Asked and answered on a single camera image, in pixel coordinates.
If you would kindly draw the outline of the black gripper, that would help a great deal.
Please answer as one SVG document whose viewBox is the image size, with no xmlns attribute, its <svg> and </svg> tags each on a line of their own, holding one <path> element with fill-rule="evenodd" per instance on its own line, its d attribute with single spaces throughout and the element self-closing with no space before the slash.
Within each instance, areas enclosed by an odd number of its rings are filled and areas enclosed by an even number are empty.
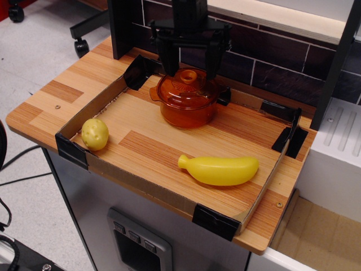
<svg viewBox="0 0 361 271">
<path fill-rule="evenodd" d="M 174 76 L 179 69 L 178 47 L 207 48 L 206 78 L 213 79 L 221 65 L 224 51 L 231 48 L 231 25 L 208 16 L 207 1 L 172 1 L 173 17 L 149 22 L 151 44 L 165 73 Z"/>
</svg>

